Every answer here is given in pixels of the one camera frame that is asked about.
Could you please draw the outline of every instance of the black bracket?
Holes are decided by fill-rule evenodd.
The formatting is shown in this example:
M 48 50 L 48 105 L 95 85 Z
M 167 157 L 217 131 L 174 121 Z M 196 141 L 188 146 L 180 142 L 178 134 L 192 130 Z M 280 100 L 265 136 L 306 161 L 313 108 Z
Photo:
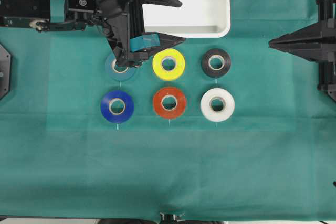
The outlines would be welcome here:
M 336 0 L 316 0 L 319 21 L 271 40 L 269 46 L 319 64 L 318 89 L 336 102 Z
M 0 44 L 0 100 L 9 93 L 12 55 Z

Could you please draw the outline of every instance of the green table cover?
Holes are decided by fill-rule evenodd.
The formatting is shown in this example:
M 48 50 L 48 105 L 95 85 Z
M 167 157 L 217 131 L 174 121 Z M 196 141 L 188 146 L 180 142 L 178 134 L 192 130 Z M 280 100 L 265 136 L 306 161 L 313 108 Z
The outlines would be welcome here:
M 317 20 L 315 0 L 231 0 L 221 39 L 177 47 L 187 97 L 176 121 L 158 117 L 166 85 L 151 62 L 121 85 L 135 101 L 119 130 L 100 113 L 118 89 L 104 71 L 110 53 L 95 28 L 39 34 L 0 29 L 13 56 L 12 90 L 0 102 L 0 215 L 158 220 L 159 212 L 202 220 L 336 219 L 336 104 L 317 91 L 318 66 L 268 48 Z M 62 6 L 53 2 L 54 16 Z M 218 84 L 201 57 L 219 47 L 232 69 Z M 206 121 L 200 99 L 223 87 L 234 116 Z

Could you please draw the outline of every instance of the tape roll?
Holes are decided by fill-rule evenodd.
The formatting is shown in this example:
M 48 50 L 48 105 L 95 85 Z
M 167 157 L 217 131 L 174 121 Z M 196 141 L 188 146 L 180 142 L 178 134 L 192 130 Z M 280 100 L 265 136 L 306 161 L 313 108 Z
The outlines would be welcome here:
M 165 60 L 173 60 L 175 67 L 172 70 L 165 70 L 163 62 Z M 176 49 L 166 49 L 159 52 L 153 59 L 153 70 L 157 77 L 163 81 L 175 81 L 183 74 L 185 69 L 185 60 L 183 55 Z
M 117 60 L 115 59 L 114 53 L 111 53 L 105 61 L 105 71 L 109 77 L 115 81 L 127 81 L 131 79 L 135 72 L 136 68 L 126 68 L 125 71 L 119 72 L 116 70 Z
M 166 109 L 163 101 L 166 98 L 173 98 L 176 106 L 173 109 Z M 187 100 L 184 93 L 175 87 L 165 87 L 160 89 L 153 99 L 154 110 L 156 113 L 167 120 L 173 120 L 181 116 L 187 106 Z
M 120 113 L 114 113 L 112 105 L 115 102 L 123 104 Z M 115 90 L 107 93 L 100 103 L 100 110 L 105 119 L 111 123 L 124 123 L 129 120 L 134 112 L 134 102 L 132 97 L 124 91 Z
M 219 68 L 214 68 L 211 65 L 211 61 L 218 59 L 221 61 Z M 221 49 L 211 49 L 205 53 L 202 58 L 202 69 L 204 73 L 211 78 L 220 78 L 227 74 L 231 68 L 231 58 L 229 54 Z
M 223 103 L 223 109 L 215 111 L 212 108 L 212 102 L 220 100 Z M 235 111 L 235 100 L 233 96 L 225 89 L 211 89 L 207 91 L 201 100 L 201 110 L 205 118 L 212 122 L 223 122 L 228 120 Z

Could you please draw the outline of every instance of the yellow tape roll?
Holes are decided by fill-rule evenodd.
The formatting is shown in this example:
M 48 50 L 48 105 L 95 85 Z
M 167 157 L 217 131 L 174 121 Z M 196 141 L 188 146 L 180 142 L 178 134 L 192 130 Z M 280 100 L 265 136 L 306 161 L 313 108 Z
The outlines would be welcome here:
M 175 67 L 172 70 L 165 70 L 162 66 L 165 60 L 173 60 Z M 166 49 L 159 52 L 153 59 L 153 70 L 155 74 L 163 81 L 175 81 L 183 74 L 185 69 L 185 60 L 183 55 L 176 49 Z

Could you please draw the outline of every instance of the white tray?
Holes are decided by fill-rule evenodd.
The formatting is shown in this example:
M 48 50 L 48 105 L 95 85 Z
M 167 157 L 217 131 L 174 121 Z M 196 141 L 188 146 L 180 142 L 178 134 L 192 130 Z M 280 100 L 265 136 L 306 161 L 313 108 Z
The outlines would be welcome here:
M 230 0 L 180 0 L 181 8 L 144 5 L 146 31 L 186 38 L 221 38 L 231 27 Z

